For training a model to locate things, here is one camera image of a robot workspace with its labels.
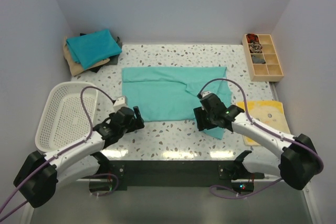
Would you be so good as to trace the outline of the mint green t shirt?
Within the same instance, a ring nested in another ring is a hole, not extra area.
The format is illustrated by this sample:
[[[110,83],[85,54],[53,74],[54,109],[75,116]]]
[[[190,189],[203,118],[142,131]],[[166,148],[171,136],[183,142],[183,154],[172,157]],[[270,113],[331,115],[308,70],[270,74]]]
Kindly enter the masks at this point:
[[[232,103],[226,67],[130,67],[122,69],[122,95],[137,106],[146,122],[195,118],[200,91],[215,93],[226,106]]]

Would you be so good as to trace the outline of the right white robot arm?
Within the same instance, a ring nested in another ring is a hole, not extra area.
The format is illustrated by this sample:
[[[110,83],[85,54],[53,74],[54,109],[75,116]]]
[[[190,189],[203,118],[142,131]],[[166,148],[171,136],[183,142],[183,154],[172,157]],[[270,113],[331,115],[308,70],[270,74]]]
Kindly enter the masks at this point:
[[[201,106],[194,109],[194,114],[199,131],[217,127],[229,130],[252,139],[277,158],[275,162],[267,162],[260,157],[252,158],[251,151],[244,151],[234,161],[237,177],[263,173],[280,177],[290,187],[302,190],[313,176],[323,171],[323,161],[308,136],[277,131],[252,118],[246,109],[236,105],[226,107],[212,92],[197,97]]]

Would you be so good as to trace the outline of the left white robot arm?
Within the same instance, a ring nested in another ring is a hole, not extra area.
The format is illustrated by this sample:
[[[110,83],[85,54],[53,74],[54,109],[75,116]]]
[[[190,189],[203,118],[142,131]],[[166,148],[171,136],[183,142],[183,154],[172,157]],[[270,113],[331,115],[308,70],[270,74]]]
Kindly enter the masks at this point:
[[[95,175],[108,174],[107,158],[101,150],[118,142],[126,133],[144,128],[137,106],[123,106],[93,127],[90,137],[82,137],[58,150],[30,153],[14,179],[14,186],[33,208],[44,205],[61,184]]]

